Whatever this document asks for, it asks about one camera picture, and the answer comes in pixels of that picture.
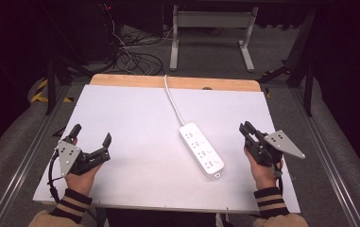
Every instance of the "power strip switch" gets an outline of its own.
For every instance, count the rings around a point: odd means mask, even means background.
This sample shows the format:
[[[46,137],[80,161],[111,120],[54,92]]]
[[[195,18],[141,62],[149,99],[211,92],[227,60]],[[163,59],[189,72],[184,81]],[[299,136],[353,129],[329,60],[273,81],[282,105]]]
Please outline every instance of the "power strip switch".
[[[197,125],[189,123],[180,127],[180,137],[203,174],[209,179],[219,178],[224,162]]]

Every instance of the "power strip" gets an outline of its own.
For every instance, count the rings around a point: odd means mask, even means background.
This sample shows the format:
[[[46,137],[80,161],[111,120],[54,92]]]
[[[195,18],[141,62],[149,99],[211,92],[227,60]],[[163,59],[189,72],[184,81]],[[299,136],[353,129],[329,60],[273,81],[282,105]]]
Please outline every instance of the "power strip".
[[[180,137],[203,174],[210,179],[219,178],[224,162],[197,125],[189,123],[180,127]]]

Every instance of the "white power strip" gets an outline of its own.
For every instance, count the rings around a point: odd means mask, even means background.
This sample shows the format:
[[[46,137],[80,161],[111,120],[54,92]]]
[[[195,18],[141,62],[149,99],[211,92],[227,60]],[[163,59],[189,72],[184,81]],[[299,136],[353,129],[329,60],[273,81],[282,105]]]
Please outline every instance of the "white power strip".
[[[180,137],[207,178],[219,178],[224,163],[194,123],[180,127]]]

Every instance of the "hand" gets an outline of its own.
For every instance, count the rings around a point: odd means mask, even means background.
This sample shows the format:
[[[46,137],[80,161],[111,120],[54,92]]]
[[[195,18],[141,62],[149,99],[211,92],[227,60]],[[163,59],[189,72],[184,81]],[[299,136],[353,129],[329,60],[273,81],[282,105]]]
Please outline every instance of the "hand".
[[[260,166],[259,164],[256,163],[256,161],[254,160],[254,158],[246,148],[244,148],[244,152],[249,159],[250,170],[252,172],[253,179],[256,182],[257,190],[277,186],[276,185],[277,179],[274,176],[273,167]],[[279,169],[282,169],[283,160],[281,160],[281,162],[277,164],[277,167]]]
[[[94,176],[101,167],[102,164],[79,176],[72,173],[68,174],[65,177],[68,188],[77,191],[86,197],[89,197],[92,186],[94,185]]]

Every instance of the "white table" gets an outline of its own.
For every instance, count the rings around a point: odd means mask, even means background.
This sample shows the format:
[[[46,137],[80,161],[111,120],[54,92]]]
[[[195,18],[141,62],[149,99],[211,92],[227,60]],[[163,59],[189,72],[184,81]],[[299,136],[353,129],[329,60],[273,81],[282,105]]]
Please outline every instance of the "white table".
[[[101,148],[107,132],[111,133],[111,160],[96,175],[91,192],[94,206],[214,213],[258,212],[252,194],[255,185],[249,161],[243,152],[244,137],[238,127],[247,120],[260,131],[275,131],[262,92],[170,89],[182,119],[200,127],[225,163],[222,176],[208,180],[180,140],[180,123],[164,88],[151,84],[163,87],[162,77],[95,77],[93,81],[101,82],[85,86],[63,135],[79,123],[82,131],[77,146],[85,152],[92,152]],[[122,81],[132,85],[136,81],[140,86],[147,84],[148,87],[123,87],[126,83]],[[180,86],[179,81],[183,81],[185,87],[189,85],[186,81],[196,81],[195,85],[202,87],[204,84],[215,87],[215,82],[234,84],[234,89],[250,83],[212,79],[213,83],[209,84],[210,79],[178,78],[169,78],[168,83],[176,87]],[[114,82],[120,86],[95,85]],[[57,161],[54,177],[58,177],[59,172]],[[56,181],[55,186],[63,195],[65,181]],[[286,164],[283,167],[283,187],[288,209],[299,213]],[[53,202],[47,185],[47,169],[33,200]]]

